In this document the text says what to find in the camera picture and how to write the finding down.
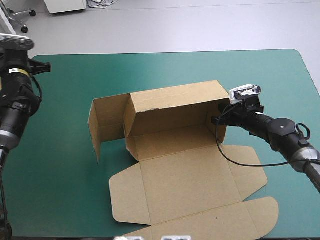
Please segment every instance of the unfolded cardboard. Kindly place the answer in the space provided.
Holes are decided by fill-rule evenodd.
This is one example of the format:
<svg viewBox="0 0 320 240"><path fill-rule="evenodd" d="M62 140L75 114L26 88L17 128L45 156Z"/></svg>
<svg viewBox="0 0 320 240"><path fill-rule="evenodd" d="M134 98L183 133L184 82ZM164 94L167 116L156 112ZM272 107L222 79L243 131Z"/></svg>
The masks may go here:
<svg viewBox="0 0 320 240"><path fill-rule="evenodd" d="M243 202L267 184L263 169L229 163L216 146L211 117L220 114L219 103L229 99L218 81L93 101L88 125L97 157L102 142L125 138L139 161L109 183L114 219L151 225L131 236L254 240L275 226L273 198ZM218 132L223 141L226 127ZM223 150L239 162L260 163L251 147Z"/></svg>

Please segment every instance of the green mat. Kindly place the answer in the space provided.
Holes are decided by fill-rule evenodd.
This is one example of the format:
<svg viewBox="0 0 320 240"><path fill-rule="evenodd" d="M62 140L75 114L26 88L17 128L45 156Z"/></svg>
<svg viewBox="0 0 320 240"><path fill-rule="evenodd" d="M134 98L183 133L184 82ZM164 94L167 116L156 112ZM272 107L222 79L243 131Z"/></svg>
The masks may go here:
<svg viewBox="0 0 320 240"><path fill-rule="evenodd" d="M4 171L14 236L111 237L143 226L114 221L109 178L136 163L125 141L102 144L97 165L87 126L94 98L219 80L229 90L262 88L265 114L305 123L320 149L319 94L295 50L151 54L45 55L52 72L37 77L43 102ZM227 129L226 144L253 146L263 164L284 161L263 140ZM272 196L279 220L268 237L319 237L320 194L290 166L265 168L268 184L250 199Z"/></svg>

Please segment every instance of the white cabinet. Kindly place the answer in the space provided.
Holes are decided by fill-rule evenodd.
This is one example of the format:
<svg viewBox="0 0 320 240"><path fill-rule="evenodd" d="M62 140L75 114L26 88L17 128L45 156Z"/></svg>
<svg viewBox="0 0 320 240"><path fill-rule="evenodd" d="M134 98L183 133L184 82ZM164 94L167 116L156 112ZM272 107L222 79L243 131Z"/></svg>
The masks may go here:
<svg viewBox="0 0 320 240"><path fill-rule="evenodd" d="M44 0L44 2L51 14L87 8L87 0Z"/></svg>

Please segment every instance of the white floor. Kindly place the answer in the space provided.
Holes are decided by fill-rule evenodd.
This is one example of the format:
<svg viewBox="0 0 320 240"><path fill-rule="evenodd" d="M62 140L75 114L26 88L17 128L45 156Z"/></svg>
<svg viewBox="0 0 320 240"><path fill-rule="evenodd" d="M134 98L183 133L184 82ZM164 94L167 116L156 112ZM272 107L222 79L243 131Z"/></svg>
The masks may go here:
<svg viewBox="0 0 320 240"><path fill-rule="evenodd" d="M37 11L23 18L35 41L31 57L296 49L320 90L320 0L118 0L61 15L42 0L8 4Z"/></svg>

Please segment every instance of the office chair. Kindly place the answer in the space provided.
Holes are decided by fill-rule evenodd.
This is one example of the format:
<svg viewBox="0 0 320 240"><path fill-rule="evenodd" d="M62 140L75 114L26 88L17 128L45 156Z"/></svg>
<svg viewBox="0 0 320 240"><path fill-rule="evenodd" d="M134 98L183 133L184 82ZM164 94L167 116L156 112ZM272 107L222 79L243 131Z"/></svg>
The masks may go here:
<svg viewBox="0 0 320 240"><path fill-rule="evenodd" d="M19 24L21 26L21 32L23 32L24 34L26 34L28 32L28 27L25 23L23 23L22 21L16 19L16 16L19 16L21 14L27 14L29 13L31 17L34 17L35 15L37 15L37 13L34 10L26 10L26 11L19 11L19 12L14 12L9 8L6 8L6 6L4 5L4 3L2 2L2 0L0 0L0 7L2 8L5 16L8 18L8 20L11 23L16 23Z"/></svg>

